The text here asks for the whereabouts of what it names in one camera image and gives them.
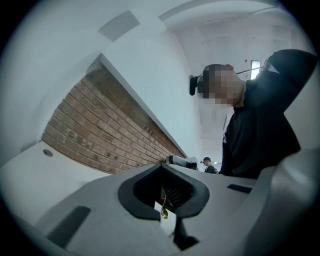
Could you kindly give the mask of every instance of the man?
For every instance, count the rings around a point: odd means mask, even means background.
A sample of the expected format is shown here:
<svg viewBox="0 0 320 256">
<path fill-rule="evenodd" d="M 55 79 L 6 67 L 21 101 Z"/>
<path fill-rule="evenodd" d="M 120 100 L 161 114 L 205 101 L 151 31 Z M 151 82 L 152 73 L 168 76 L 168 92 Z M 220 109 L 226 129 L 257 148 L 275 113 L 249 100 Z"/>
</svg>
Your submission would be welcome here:
<svg viewBox="0 0 320 256">
<path fill-rule="evenodd" d="M 203 159 L 203 164 L 206 166 L 204 170 L 205 173 L 208 174 L 217 174 L 215 167 L 211 164 L 211 159 L 209 157 L 205 157 Z"/>
<path fill-rule="evenodd" d="M 230 65 L 206 66 L 198 92 L 234 114 L 223 136 L 220 174 L 257 179 L 300 150 L 284 111 L 312 74 L 318 58 L 301 50 L 281 50 L 269 57 L 256 79 L 243 81 Z"/>
</svg>

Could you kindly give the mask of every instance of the small hole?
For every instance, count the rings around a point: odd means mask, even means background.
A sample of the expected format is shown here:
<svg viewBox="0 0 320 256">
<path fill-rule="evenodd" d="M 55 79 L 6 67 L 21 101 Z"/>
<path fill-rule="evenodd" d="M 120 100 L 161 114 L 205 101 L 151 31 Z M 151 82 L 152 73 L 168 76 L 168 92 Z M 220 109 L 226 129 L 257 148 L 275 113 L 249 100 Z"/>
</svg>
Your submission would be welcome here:
<svg viewBox="0 0 320 256">
<path fill-rule="evenodd" d="M 54 154 L 48 149 L 42 150 L 42 152 L 47 156 L 47 157 L 52 157 Z"/>
</svg>

